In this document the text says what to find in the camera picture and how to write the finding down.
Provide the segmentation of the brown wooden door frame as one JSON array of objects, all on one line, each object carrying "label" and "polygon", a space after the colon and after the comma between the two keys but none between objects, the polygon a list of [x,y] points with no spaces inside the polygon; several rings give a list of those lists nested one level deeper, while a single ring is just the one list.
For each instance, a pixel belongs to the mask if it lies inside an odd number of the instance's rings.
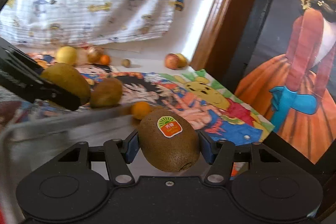
[{"label": "brown wooden door frame", "polygon": [[222,28],[231,0],[214,0],[198,45],[190,61],[190,67],[198,71],[206,67]]}]

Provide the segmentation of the grey metal tray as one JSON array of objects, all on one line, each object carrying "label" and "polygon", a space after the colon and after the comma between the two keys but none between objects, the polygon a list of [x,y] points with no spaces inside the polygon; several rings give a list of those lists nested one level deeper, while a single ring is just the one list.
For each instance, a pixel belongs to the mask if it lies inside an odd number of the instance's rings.
[{"label": "grey metal tray", "polygon": [[15,190],[25,176],[72,145],[101,146],[132,131],[130,105],[67,113],[12,124],[1,133],[1,212],[5,223],[24,219]]}]

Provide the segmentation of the black cabinet door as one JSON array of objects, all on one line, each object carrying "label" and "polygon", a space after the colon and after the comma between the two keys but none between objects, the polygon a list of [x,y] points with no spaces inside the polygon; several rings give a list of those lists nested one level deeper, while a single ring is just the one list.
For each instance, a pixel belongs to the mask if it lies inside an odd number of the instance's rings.
[{"label": "black cabinet door", "polygon": [[[264,28],[272,2],[273,0],[255,0],[252,6],[240,43],[224,79],[226,87],[230,88],[234,93],[240,80],[248,72],[249,62]],[[335,80],[329,84],[329,88],[335,90]],[[335,141],[317,163],[312,163],[273,130],[267,141],[273,147],[278,148],[284,155],[287,155],[292,161],[316,175],[320,180],[323,186],[324,198],[317,213],[319,219],[326,219],[335,212]]]}]

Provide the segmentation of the yellow lemon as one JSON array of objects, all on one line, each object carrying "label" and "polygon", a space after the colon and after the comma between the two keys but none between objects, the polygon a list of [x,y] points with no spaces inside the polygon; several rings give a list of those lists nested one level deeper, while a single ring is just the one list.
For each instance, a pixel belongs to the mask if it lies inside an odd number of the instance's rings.
[{"label": "yellow lemon", "polygon": [[57,63],[74,65],[77,60],[77,51],[70,46],[61,47],[57,50],[55,59]]}]

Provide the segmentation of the green yellow mango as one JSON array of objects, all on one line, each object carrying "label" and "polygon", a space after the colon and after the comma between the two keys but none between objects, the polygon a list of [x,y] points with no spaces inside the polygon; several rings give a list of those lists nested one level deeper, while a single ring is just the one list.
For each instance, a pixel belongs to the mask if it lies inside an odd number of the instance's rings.
[{"label": "green yellow mango", "polygon": [[90,101],[91,89],[77,69],[66,63],[56,63],[41,73],[41,78],[80,98],[80,106]]}]

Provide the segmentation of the small orange mandarin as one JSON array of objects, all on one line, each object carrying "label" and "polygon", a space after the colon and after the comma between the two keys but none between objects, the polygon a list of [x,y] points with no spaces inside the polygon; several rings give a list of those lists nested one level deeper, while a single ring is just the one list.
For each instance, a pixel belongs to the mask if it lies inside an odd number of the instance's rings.
[{"label": "small orange mandarin", "polygon": [[151,105],[143,101],[136,102],[131,107],[131,114],[133,118],[137,120],[142,120],[149,113],[151,113],[151,111],[152,111]]}]

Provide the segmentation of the red yellow apple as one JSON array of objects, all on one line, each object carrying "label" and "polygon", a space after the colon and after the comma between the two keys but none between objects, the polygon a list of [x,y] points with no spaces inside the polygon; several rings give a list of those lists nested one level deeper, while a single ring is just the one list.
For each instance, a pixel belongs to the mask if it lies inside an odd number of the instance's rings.
[{"label": "red yellow apple", "polygon": [[188,65],[188,60],[181,53],[169,53],[165,57],[165,67],[177,70],[182,69]]}]

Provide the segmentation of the brown kiwi without sticker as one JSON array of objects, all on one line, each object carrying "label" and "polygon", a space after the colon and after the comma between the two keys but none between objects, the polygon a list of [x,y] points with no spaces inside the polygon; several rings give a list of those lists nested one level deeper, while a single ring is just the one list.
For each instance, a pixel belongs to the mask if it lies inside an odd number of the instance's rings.
[{"label": "brown kiwi without sticker", "polygon": [[114,107],[119,104],[121,97],[122,82],[116,78],[107,78],[93,89],[90,98],[90,107]]}]

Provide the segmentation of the small orange kumquat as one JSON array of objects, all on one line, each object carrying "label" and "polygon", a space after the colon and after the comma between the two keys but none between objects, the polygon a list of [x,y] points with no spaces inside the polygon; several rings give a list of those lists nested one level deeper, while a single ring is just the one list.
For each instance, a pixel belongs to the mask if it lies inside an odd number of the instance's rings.
[{"label": "small orange kumquat", "polygon": [[101,65],[110,65],[110,62],[111,62],[110,56],[108,56],[108,55],[101,55],[100,56],[99,63]]}]

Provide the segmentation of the girl in orange dress poster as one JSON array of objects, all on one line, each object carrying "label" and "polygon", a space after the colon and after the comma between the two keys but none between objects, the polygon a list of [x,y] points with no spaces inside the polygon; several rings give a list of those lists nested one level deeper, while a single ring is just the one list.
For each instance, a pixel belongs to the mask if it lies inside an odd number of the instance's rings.
[{"label": "girl in orange dress poster", "polygon": [[335,0],[273,0],[235,94],[312,163],[335,141]]}]

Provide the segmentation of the striped pepino melon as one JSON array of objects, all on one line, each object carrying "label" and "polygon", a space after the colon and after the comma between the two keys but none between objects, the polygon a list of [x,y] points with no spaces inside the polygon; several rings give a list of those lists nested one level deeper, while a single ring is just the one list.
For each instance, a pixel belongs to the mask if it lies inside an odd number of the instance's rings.
[{"label": "striped pepino melon", "polygon": [[86,53],[89,63],[98,63],[101,56],[104,54],[104,50],[100,47],[91,46],[87,48]]}]

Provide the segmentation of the small brown longan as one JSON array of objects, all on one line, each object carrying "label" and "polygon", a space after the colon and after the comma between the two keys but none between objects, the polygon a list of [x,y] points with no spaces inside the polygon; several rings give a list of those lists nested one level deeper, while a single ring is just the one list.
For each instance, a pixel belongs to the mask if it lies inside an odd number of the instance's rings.
[{"label": "small brown longan", "polygon": [[123,59],[123,60],[121,61],[121,65],[122,65],[123,67],[129,68],[129,67],[131,67],[131,61],[130,61],[129,59]]}]

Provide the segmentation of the kiwi with sticker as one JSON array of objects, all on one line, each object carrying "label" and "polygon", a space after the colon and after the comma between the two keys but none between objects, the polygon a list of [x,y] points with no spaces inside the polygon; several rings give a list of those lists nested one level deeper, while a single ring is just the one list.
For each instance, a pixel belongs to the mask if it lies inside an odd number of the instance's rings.
[{"label": "kiwi with sticker", "polygon": [[139,146],[146,160],[164,172],[181,172],[199,159],[197,132],[188,121],[166,109],[156,109],[138,126]]}]

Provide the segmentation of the colourful cartoon table mat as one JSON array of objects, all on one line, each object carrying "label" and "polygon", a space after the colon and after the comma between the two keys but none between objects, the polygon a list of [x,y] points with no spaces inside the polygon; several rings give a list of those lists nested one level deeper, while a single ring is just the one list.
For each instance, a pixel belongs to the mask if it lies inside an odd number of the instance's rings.
[{"label": "colourful cartoon table mat", "polygon": [[[28,55],[43,69],[56,64],[49,54]],[[193,126],[202,129],[213,139],[226,138],[237,145],[263,141],[273,125],[256,110],[244,104],[225,89],[206,71],[169,75],[166,73],[119,72],[112,65],[89,63],[84,49],[77,53],[73,66],[90,85],[95,86],[107,78],[122,82],[119,104],[147,102],[152,110],[163,107],[180,115]],[[31,103],[1,86],[1,126],[68,113],[51,101],[35,100]]]}]

